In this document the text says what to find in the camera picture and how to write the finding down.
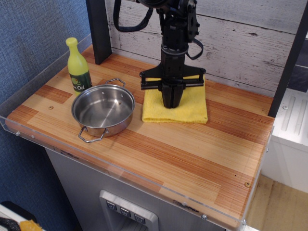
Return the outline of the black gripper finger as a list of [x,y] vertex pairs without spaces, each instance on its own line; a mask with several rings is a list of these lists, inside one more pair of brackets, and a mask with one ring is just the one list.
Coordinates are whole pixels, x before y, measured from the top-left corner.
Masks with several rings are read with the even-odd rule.
[[173,88],[169,84],[162,84],[162,98],[163,104],[165,108],[172,108],[173,106],[173,99],[172,99],[172,92]]
[[185,87],[183,83],[172,87],[172,108],[179,106]]

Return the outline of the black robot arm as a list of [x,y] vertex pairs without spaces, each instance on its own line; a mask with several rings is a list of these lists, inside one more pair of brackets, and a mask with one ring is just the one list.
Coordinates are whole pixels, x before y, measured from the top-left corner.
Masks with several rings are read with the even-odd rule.
[[200,27],[196,18],[197,2],[143,0],[142,4],[157,10],[162,43],[160,64],[140,73],[141,89],[159,90],[162,93],[164,107],[176,108],[187,87],[199,87],[204,84],[206,70],[185,64],[185,58],[189,56],[189,43],[203,47],[202,43],[195,39]]

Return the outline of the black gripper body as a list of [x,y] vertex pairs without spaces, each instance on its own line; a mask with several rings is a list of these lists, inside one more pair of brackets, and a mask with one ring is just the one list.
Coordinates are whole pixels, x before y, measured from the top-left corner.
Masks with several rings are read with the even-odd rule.
[[185,64],[186,52],[161,50],[161,62],[157,67],[140,72],[141,89],[150,90],[182,86],[199,87],[204,84],[205,69]]

